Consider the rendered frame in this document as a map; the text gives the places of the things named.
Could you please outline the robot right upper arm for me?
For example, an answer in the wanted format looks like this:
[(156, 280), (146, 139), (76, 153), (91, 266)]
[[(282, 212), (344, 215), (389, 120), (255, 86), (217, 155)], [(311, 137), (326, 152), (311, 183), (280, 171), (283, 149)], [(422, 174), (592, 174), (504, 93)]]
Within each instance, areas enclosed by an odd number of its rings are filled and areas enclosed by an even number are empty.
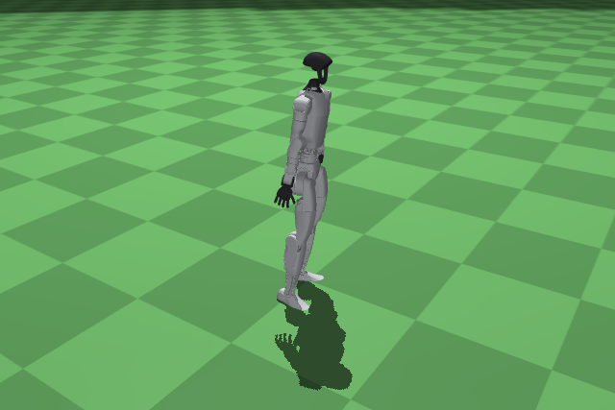
[(304, 150), (307, 147), (307, 140), (302, 137), (302, 133), (306, 127), (308, 114), (312, 108), (312, 98), (307, 95), (302, 95), (295, 99), (293, 103), (293, 121), (291, 127), (290, 142), (293, 138), (299, 138), (302, 142), (300, 149)]

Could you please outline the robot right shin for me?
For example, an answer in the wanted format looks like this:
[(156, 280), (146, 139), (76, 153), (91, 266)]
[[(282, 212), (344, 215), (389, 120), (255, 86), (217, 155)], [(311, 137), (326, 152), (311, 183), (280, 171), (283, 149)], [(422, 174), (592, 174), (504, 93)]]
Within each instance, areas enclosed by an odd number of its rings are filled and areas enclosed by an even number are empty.
[[(304, 264), (306, 248), (307, 242), (303, 243), (302, 248), (299, 250), (295, 235), (288, 235), (285, 239), (283, 267), (286, 269), (285, 294), (289, 297), (295, 294), (295, 288)], [(293, 287), (294, 290), (292, 292)]]

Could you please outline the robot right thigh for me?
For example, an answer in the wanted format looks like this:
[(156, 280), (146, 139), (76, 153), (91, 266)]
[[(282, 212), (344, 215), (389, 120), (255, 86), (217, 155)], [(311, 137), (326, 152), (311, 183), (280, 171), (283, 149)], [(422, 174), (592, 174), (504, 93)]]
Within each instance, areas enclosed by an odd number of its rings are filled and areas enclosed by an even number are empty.
[[(316, 215), (316, 193), (312, 179), (308, 178), (308, 172), (299, 172), (291, 188), (292, 194), (303, 196), (296, 200), (295, 205), (295, 226), (296, 231), (288, 235), (295, 235), (299, 250), (308, 238), (313, 229)], [(288, 236), (287, 235), (287, 236)]]

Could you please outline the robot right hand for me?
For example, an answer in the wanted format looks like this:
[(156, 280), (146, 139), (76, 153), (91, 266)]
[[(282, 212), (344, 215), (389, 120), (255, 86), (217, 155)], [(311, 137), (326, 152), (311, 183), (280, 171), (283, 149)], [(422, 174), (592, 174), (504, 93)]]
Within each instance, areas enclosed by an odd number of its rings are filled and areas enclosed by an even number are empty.
[(280, 205), (281, 201), (283, 200), (282, 207), (284, 207), (284, 203), (286, 201), (286, 207), (289, 208), (289, 200), (291, 197), (293, 204), (295, 204), (295, 200), (294, 200), (294, 197), (292, 195), (292, 190), (291, 190), (291, 188), (293, 187), (294, 180), (295, 178), (293, 177), (291, 185), (288, 185), (288, 184), (283, 183), (283, 179), (282, 179), (282, 183), (281, 183), (282, 187), (278, 190), (274, 203), (276, 203), (279, 198), (278, 205)]

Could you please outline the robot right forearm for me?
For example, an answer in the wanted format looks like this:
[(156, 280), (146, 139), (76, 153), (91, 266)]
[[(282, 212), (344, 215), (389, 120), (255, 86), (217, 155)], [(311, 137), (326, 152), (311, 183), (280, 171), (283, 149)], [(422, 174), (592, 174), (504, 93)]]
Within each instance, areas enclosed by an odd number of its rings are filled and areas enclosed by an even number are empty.
[(299, 165), (299, 159), (301, 158), (301, 153), (299, 152), (302, 147), (302, 142), (299, 138), (293, 138), (287, 149), (287, 166), (285, 167), (283, 183), (291, 185), (294, 175), (297, 172), (297, 167)]

